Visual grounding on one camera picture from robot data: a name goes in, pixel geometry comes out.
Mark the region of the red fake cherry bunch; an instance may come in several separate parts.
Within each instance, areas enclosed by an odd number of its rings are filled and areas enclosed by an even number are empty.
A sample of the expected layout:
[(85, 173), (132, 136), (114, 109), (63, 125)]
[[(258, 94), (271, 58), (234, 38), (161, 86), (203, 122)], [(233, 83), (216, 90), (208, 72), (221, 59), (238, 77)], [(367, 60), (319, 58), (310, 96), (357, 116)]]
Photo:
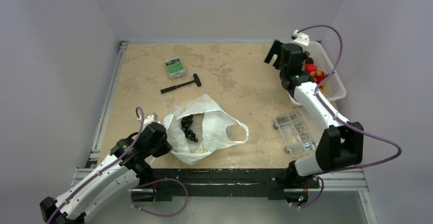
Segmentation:
[(325, 73), (324, 71), (321, 70), (317, 70), (317, 71), (312, 71), (309, 73), (310, 76), (313, 77), (314, 82), (319, 85), (322, 81), (325, 80), (325, 78), (327, 78), (329, 76), (329, 74)]

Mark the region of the dark fake grape bunch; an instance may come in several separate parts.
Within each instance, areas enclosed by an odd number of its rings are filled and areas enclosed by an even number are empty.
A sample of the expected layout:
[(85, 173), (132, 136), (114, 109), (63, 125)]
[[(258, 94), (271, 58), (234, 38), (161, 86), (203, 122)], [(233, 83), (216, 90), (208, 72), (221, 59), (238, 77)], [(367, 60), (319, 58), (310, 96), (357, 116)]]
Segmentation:
[(183, 131), (185, 138), (192, 141), (192, 142), (198, 142), (198, 138), (196, 137), (196, 134), (192, 130), (193, 125), (193, 115), (188, 115), (186, 117), (181, 118), (181, 130)]

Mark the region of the white plastic shopping bag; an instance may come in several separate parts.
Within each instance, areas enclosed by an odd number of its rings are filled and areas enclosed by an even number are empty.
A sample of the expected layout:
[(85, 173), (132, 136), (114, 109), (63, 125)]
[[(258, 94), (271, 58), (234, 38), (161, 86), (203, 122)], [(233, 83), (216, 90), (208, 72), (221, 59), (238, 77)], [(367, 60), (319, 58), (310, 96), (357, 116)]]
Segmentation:
[[(192, 151), (187, 143), (185, 133), (181, 129), (181, 119), (189, 115), (203, 116), (199, 125), (193, 128), (198, 131), (199, 145)], [(208, 94), (204, 94), (186, 103), (183, 109), (175, 106), (162, 120), (166, 128), (168, 143), (172, 146), (171, 153), (180, 161), (193, 165), (213, 152), (235, 145), (241, 145), (249, 139), (249, 128), (230, 114)], [(230, 140), (228, 131), (233, 126), (245, 130), (243, 140)]]

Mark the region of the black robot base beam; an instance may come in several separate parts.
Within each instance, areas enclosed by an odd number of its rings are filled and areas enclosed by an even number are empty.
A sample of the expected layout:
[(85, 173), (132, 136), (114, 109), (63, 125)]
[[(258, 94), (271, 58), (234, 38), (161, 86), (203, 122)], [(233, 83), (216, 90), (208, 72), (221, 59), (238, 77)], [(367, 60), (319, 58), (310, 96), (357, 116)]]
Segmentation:
[(264, 197), (303, 204), (318, 190), (314, 176), (296, 177), (288, 168), (154, 168), (154, 179), (130, 190), (135, 202), (174, 197)]

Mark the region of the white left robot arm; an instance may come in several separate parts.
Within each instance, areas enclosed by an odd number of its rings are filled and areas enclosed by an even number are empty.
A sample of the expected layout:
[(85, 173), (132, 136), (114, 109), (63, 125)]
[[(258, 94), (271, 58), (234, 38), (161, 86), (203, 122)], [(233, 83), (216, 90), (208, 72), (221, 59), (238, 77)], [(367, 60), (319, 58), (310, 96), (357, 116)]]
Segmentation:
[(147, 124), (141, 132), (119, 140), (102, 163), (71, 190), (42, 200), (39, 206), (43, 220), (46, 223), (84, 223), (90, 216), (85, 207), (115, 180), (148, 187), (154, 177), (145, 159), (163, 156), (171, 149), (166, 128), (157, 122)]

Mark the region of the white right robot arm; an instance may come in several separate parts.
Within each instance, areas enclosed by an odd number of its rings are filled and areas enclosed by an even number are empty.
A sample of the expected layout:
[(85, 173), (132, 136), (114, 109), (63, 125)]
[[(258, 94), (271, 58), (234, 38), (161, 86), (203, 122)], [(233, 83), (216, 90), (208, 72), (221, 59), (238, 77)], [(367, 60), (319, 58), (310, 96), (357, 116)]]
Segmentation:
[(350, 122), (322, 94), (314, 78), (303, 71), (308, 54), (299, 44), (274, 40), (264, 62), (276, 57), (274, 67), (279, 70), (282, 87), (299, 102), (322, 130), (322, 136), (313, 155), (292, 161), (286, 173), (294, 187), (307, 177), (355, 166), (363, 157), (364, 128), (359, 122)]

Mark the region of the dark maroon fake fruit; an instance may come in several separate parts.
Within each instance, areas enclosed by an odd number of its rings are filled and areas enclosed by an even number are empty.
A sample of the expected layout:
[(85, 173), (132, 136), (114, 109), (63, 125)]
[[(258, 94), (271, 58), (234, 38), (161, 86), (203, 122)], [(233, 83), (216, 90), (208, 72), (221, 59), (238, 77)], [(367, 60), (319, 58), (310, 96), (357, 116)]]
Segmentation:
[(308, 57), (305, 61), (306, 64), (314, 64), (314, 60), (311, 57)]

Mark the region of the red fake strawberry in basket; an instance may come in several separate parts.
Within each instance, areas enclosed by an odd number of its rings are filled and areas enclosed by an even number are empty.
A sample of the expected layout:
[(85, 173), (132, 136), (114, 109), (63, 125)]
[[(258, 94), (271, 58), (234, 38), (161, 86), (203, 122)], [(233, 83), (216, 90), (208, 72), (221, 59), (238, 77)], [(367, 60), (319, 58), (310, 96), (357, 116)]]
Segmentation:
[(316, 72), (318, 70), (317, 66), (311, 63), (305, 64), (305, 72), (306, 73), (312, 73)]

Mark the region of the white plastic basket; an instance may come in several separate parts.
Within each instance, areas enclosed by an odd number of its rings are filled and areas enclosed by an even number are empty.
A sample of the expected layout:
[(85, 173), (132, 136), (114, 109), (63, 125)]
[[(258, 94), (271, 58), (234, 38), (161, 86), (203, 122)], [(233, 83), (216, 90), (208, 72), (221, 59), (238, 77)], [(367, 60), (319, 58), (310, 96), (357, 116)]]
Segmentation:
[[(303, 49), (310, 53), (309, 57), (312, 57), (314, 65), (317, 66), (318, 70), (330, 74), (334, 65), (320, 43), (311, 41), (309, 45)], [(336, 71), (327, 80), (324, 87), (323, 94), (330, 102), (343, 99), (347, 95), (346, 88)]]

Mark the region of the green labelled screw box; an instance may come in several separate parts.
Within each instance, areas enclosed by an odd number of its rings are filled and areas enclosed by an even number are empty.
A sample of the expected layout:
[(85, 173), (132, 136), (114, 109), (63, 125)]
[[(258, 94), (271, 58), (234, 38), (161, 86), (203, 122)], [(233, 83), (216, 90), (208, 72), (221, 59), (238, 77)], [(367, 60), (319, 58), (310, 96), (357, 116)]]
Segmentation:
[(186, 76), (187, 71), (179, 57), (164, 61), (170, 80)]

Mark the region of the black rubber mallet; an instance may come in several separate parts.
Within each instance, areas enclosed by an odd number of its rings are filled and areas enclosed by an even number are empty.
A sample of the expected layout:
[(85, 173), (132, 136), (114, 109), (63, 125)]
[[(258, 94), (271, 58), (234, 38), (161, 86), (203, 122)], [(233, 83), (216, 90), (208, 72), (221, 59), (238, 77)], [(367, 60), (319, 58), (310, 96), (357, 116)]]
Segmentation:
[(186, 85), (189, 85), (189, 84), (193, 84), (193, 83), (196, 84), (198, 87), (202, 86), (202, 83), (201, 83), (200, 78), (199, 78), (199, 76), (198, 76), (197, 73), (193, 74), (193, 79), (191, 81), (188, 81), (188, 82), (185, 82), (185, 83), (182, 83), (182, 84), (178, 84), (178, 85), (174, 85), (174, 86), (171, 86), (171, 87), (167, 87), (167, 88), (161, 89), (160, 92), (161, 92), (161, 94), (164, 94), (164, 93), (176, 90), (176, 89), (178, 89), (180, 87), (183, 87), (183, 86), (186, 86)]

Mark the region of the clear compartment screw organizer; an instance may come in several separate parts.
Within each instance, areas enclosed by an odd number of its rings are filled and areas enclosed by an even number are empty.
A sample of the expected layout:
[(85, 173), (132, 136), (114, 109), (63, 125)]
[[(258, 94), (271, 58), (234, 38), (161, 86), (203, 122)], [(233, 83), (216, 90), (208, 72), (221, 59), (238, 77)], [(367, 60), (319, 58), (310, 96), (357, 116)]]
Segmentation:
[(317, 142), (300, 109), (274, 117), (273, 127), (284, 143), (284, 149), (293, 157), (306, 156), (315, 152)]

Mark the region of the aluminium frame rail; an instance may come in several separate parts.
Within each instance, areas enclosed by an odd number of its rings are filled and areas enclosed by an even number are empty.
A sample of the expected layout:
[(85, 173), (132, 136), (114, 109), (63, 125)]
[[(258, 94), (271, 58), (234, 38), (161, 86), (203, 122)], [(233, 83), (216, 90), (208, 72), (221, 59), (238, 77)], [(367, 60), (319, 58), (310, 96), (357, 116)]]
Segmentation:
[(122, 65), (125, 59), (125, 54), (127, 47), (129, 45), (129, 41), (121, 41), (119, 43), (119, 50), (117, 53), (117, 59), (115, 62), (113, 74), (111, 76), (111, 80), (109, 83), (108, 91), (106, 94), (105, 101), (102, 106), (102, 110), (99, 116), (99, 121), (95, 130), (94, 138), (92, 141), (92, 146), (90, 149), (88, 161), (96, 161), (99, 158), (102, 143), (104, 140), (104, 135), (106, 132), (106, 127), (108, 124), (108, 119), (111, 111), (111, 107), (113, 104), (113, 97), (116, 92), (116, 86), (119, 80), (119, 75), (122, 70)]

